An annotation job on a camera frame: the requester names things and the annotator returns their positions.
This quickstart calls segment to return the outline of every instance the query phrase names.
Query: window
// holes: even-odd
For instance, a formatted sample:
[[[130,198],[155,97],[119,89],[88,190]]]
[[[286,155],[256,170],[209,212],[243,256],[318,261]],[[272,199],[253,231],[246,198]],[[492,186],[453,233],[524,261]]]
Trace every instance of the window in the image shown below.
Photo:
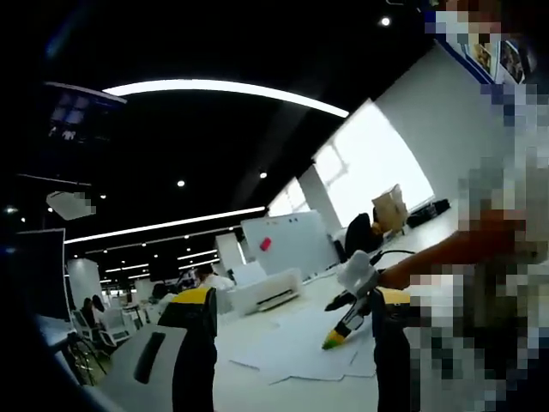
[[[309,210],[309,205],[305,200],[301,186],[299,186],[296,179],[293,179],[268,206],[268,215],[282,216]]]
[[[315,160],[343,227],[359,213],[372,217],[371,200],[396,184],[408,210],[434,195],[408,146],[370,101],[342,125]]]

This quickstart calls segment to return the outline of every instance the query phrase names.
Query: white paper sheet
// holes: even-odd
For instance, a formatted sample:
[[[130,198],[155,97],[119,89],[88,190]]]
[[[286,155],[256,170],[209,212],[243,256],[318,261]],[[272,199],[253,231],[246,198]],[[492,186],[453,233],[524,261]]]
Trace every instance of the white paper sheet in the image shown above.
[[[369,317],[343,345],[322,350],[324,339],[348,309],[346,306],[339,311],[324,312],[321,307],[312,307],[279,318],[276,330],[266,333],[259,342],[235,354],[231,360],[259,369],[270,383],[289,377],[341,380],[345,375],[373,376]]]

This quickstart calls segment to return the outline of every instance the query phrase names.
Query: yellow cap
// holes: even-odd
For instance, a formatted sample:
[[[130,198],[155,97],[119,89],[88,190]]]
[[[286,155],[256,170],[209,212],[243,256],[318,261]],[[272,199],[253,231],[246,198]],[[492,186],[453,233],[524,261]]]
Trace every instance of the yellow cap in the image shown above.
[[[323,343],[323,349],[335,348],[336,346],[340,346],[344,341],[345,337],[343,335],[332,330],[328,333],[328,336],[326,336],[326,340]]]

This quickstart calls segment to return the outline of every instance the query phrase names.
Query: white table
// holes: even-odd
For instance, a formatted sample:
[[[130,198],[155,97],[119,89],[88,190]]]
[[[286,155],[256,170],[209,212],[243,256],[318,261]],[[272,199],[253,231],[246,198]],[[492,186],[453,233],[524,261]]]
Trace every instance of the white table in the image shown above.
[[[451,209],[436,219],[412,229],[406,236],[383,246],[384,250],[421,251],[451,235],[457,229],[457,210]],[[391,253],[377,267],[388,267],[407,255]],[[305,286],[304,295],[269,312],[246,318],[221,318],[216,341],[219,359],[214,380],[214,406],[220,412],[284,411],[376,411],[376,378],[345,377],[340,382],[288,379],[274,385],[262,381],[257,370],[229,361],[230,356],[251,345],[275,327],[273,319],[297,312],[311,303],[325,306],[342,287],[334,276],[318,279]]]

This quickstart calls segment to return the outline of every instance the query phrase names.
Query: ceiling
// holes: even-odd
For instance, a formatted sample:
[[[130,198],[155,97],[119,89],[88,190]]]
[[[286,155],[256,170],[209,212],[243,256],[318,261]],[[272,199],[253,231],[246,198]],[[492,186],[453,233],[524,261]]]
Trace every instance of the ceiling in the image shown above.
[[[293,18],[288,10],[280,16],[263,11],[253,19],[250,10],[214,16],[207,9],[150,4],[63,6],[40,15],[41,78],[93,90],[171,78],[224,80],[300,94],[352,113],[431,47],[412,2],[376,0],[367,8],[311,10]],[[384,16],[392,21],[389,27],[379,24]],[[345,121],[247,94],[185,90],[124,98],[127,104],[100,126],[106,139],[99,146],[54,145],[46,139],[46,122],[33,125],[16,171],[87,185],[16,178],[9,198],[18,208],[9,216],[15,230],[66,227],[67,239],[73,239],[268,206]],[[48,118],[51,106],[39,105],[37,113]],[[261,172],[267,178],[260,179]],[[177,186],[180,179],[184,187]],[[45,196],[53,191],[85,192],[96,214],[65,221],[49,213]],[[74,243],[66,256],[97,251],[88,256],[105,270],[122,260],[144,264],[158,253],[207,251],[216,234],[241,219]],[[193,233],[203,234],[184,237]],[[176,239],[151,243],[165,238]]]

